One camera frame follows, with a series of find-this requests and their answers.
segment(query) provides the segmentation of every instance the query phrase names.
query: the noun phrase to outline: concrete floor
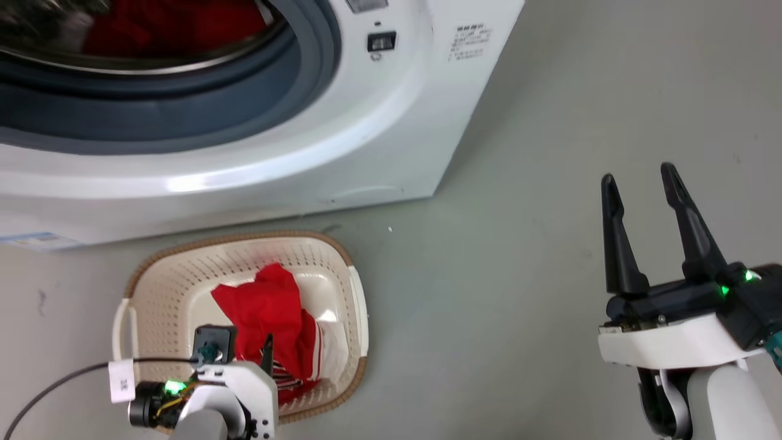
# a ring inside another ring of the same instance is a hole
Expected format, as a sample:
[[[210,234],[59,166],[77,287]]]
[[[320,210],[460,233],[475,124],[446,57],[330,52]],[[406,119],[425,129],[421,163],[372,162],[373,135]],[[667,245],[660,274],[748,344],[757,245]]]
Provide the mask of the concrete floor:
[[[663,160],[727,258],[782,261],[780,16],[774,0],[531,0],[433,200],[62,254],[3,247],[0,425],[109,357],[124,284],[154,251],[297,228],[328,230],[353,255],[371,350],[347,404],[280,438],[654,438],[634,372],[597,350],[598,183],[615,174],[652,283],[679,278],[683,258]],[[782,414],[782,377],[767,359],[751,367]],[[124,414],[95,373],[49,396],[15,438],[160,437]]]

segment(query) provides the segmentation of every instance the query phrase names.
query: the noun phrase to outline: cable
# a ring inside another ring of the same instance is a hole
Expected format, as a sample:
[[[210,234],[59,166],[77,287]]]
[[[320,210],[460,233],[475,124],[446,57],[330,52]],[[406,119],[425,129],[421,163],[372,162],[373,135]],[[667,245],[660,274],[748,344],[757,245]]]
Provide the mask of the cable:
[[[160,413],[162,413],[164,409],[166,409],[166,408],[170,408],[170,407],[172,407],[172,406],[174,406],[174,405],[176,405],[176,404],[178,404],[178,403],[181,403],[181,402],[182,402],[182,398],[180,397],[180,398],[178,398],[178,399],[174,399],[174,400],[172,400],[172,401],[168,402],[167,404],[165,404],[165,405],[161,406],[161,407],[160,407],[160,408],[157,410],[157,414],[155,415],[155,417],[160,417]]]
[[[184,359],[184,358],[139,358],[139,359],[133,359],[134,363],[143,363],[143,362],[185,362],[185,363],[193,363],[193,359]],[[91,373],[96,370],[101,370],[103,368],[108,368],[109,363],[99,363],[92,366],[87,366],[85,368],[82,368],[81,370],[77,370],[72,372],[71,374],[68,374],[67,376],[63,377],[62,379],[56,381],[54,384],[49,385],[44,391],[41,391],[36,395],[35,397],[30,400],[29,403],[27,403],[24,408],[22,408],[21,411],[19,411],[19,414],[14,417],[13,422],[11,422],[11,425],[8,427],[8,430],[5,432],[5,435],[3,436],[3,440],[10,440],[11,434],[13,434],[13,431],[16,429],[16,426],[19,424],[20,421],[22,421],[22,418],[30,412],[30,410],[35,406],[36,403],[40,402],[41,399],[46,397],[46,395],[54,390],[56,390],[60,385],[65,384],[66,382],[75,379],[79,376],[83,376],[87,373]]]

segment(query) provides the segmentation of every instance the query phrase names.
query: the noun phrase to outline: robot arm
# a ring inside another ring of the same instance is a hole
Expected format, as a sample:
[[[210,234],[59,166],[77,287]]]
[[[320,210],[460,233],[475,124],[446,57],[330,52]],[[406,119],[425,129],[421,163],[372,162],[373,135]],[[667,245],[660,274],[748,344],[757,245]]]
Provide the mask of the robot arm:
[[[768,352],[782,365],[782,266],[728,265],[676,168],[666,163],[661,172],[682,237],[684,280],[649,285],[606,175],[606,290],[614,296],[597,338],[603,359],[638,369],[644,412],[659,435],[780,440],[744,360]]]
[[[174,440],[273,438],[278,424],[277,384],[271,378],[273,339],[270,335],[264,345],[260,366],[220,362],[233,359],[234,336],[233,327],[199,328],[194,358],[205,363],[187,384],[141,382],[136,399],[128,404],[131,424],[174,430]]]
[[[205,366],[181,409],[170,440],[272,438],[278,423],[277,386],[258,365]]]

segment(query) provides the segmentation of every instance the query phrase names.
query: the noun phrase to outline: basket rim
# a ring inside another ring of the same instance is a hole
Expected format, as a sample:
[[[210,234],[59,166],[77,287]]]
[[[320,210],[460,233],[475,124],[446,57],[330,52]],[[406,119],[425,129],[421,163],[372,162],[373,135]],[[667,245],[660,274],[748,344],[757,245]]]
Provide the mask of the basket rim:
[[[320,240],[325,242],[329,246],[333,247],[339,253],[339,256],[342,257],[342,259],[344,260],[345,264],[348,267],[353,266],[353,260],[350,258],[345,248],[341,244],[339,244],[337,240],[334,240],[333,238],[325,234],[316,233],[315,231],[280,230],[280,231],[272,231],[268,233],[231,234],[227,236],[218,236],[218,237],[207,238],[204,240],[198,240],[192,243],[180,244],[178,246],[170,247],[168,249],[163,249],[162,251],[156,252],[151,257],[145,259],[136,268],[135,272],[133,272],[133,275],[131,275],[130,280],[127,282],[127,287],[125,287],[124,298],[128,300],[133,298],[133,293],[136,291],[136,286],[138,285],[138,281],[142,278],[142,276],[144,276],[147,269],[149,269],[152,265],[154,265],[155,263],[157,263],[158,261],[164,258],[168,258],[176,254],[181,254],[182,252],[200,249],[202,247],[216,246],[216,245],[226,244],[226,243],[234,243],[237,241],[262,240],[267,238],[311,238],[311,239]],[[289,424],[310,417],[314,417],[317,416],[318,414],[327,413],[328,411],[331,411],[332,409],[342,405],[344,402],[347,401],[347,399],[350,399],[350,396],[352,396],[354,392],[356,392],[356,390],[358,389],[358,385],[364,379],[364,373],[366,372],[366,369],[367,369],[367,356],[361,356],[358,359],[356,375],[353,376],[352,381],[347,386],[347,388],[345,388],[345,391],[343,391],[342,394],[338,395],[329,403],[325,403],[323,405],[316,406],[314,408],[307,409],[304,411],[299,411],[296,413],[280,416],[280,424]]]

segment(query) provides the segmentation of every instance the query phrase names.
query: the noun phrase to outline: green led light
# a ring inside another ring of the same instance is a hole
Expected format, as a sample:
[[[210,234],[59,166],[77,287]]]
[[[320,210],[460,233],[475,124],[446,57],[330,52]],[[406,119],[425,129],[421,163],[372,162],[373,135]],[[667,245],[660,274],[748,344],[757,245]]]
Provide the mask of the green led light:
[[[169,394],[179,394],[180,391],[184,390],[187,387],[188,387],[187,384],[183,384],[181,382],[177,382],[174,380],[169,380],[168,382],[166,382],[166,385],[163,387],[163,389],[166,390],[166,392],[168,392]]]
[[[760,280],[760,275],[751,270],[744,272],[744,281],[750,282],[752,280]]]

